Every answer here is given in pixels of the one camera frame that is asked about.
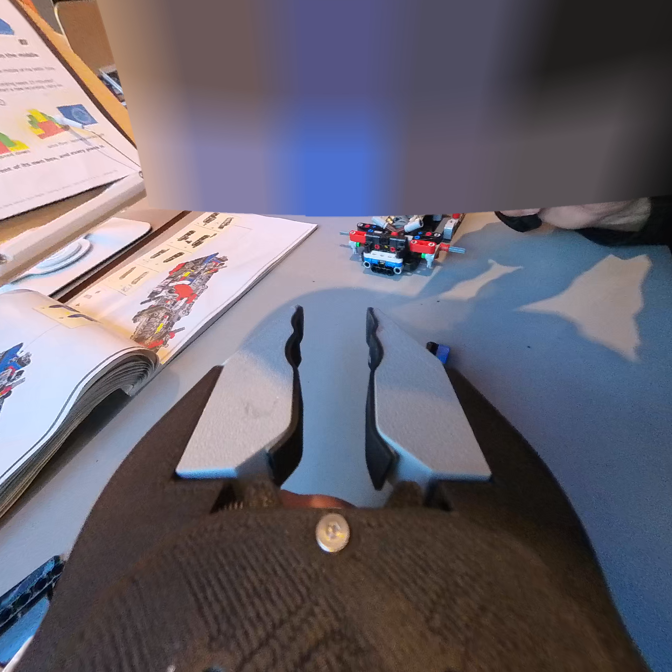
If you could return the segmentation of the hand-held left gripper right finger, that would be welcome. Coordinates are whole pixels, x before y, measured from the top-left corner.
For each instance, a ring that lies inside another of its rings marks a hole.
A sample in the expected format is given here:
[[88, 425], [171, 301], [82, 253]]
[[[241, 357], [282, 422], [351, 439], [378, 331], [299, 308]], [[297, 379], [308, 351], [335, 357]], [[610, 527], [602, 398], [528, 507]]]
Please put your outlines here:
[[374, 489], [410, 482], [428, 492], [441, 481], [489, 481], [443, 362], [373, 307], [366, 342], [365, 462]]

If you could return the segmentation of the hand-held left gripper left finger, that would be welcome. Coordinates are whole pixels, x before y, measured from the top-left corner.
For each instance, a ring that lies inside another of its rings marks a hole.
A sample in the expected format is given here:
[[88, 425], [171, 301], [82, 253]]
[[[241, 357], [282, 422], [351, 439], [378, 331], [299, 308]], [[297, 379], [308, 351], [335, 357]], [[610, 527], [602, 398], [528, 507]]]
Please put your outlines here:
[[180, 478], [268, 477], [281, 486], [302, 458], [298, 368], [304, 309], [291, 306], [224, 363], [178, 462]]

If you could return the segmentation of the person's right hand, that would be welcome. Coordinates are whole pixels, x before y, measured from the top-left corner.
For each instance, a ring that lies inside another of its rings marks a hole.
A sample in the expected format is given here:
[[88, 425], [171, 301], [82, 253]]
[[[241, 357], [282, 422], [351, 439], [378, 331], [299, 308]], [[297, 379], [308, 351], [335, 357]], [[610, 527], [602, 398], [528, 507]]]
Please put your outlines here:
[[620, 214], [628, 201], [606, 202], [542, 208], [537, 215], [542, 223], [557, 229], [579, 230], [597, 228], [604, 220]]

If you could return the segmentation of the open building instruction booklet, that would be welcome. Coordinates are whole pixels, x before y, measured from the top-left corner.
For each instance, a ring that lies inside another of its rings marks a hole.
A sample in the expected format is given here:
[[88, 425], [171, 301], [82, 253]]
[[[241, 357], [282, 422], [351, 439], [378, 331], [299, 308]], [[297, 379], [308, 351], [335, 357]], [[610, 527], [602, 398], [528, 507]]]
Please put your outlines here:
[[96, 407], [136, 395], [315, 228], [205, 213], [69, 301], [1, 290], [1, 515]]

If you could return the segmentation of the partly built toy car chassis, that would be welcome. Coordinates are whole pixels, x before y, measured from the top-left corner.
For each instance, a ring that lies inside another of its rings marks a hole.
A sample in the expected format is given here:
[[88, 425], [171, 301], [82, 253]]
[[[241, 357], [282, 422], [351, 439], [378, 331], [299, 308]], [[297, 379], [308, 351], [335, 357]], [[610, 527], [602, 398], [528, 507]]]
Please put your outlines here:
[[453, 238], [465, 213], [374, 216], [340, 234], [371, 272], [384, 275], [432, 270], [442, 253], [463, 254]]

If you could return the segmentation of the white stand base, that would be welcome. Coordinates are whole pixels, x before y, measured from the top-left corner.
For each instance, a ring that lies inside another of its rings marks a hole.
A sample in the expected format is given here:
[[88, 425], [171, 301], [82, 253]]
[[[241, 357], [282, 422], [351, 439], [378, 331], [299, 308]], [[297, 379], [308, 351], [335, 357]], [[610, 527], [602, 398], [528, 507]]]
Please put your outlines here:
[[54, 296], [104, 265], [151, 229], [151, 225], [144, 221], [112, 217], [39, 262], [18, 279], [3, 285], [1, 293], [22, 289]]

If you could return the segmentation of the dark blue perforated toy piece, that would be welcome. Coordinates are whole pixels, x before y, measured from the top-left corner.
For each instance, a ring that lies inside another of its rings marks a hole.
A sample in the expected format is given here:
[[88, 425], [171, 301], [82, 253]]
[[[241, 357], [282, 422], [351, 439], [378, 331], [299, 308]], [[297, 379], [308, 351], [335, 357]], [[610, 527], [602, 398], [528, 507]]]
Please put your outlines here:
[[66, 560], [62, 554], [51, 557], [1, 596], [1, 634], [27, 616], [41, 600], [51, 599]]

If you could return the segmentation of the printed instruction sheet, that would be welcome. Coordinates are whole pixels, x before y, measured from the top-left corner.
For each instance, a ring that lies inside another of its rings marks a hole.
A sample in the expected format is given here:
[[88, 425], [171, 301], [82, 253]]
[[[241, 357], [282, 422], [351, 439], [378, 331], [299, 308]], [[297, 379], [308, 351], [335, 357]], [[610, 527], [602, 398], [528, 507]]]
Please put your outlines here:
[[139, 155], [11, 1], [1, 2], [1, 219], [140, 171]]

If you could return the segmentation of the wooden document stand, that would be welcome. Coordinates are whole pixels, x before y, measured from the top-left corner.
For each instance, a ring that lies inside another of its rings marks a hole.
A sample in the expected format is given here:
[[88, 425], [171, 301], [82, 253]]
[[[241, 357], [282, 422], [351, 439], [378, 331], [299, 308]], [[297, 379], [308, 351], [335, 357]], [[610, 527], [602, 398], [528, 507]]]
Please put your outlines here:
[[[97, 108], [130, 141], [136, 149], [130, 118], [126, 108], [101, 79], [99, 70], [113, 70], [114, 58], [108, 42], [100, 12], [95, 1], [11, 1], [28, 19], [59, 58], [66, 69], [94, 101]], [[33, 210], [1, 219], [1, 239], [6, 240], [17, 231], [29, 226], [39, 226], [51, 217], [92, 198], [111, 184], [141, 178], [128, 175], [121, 180], [88, 189], [80, 194], [44, 205]]]

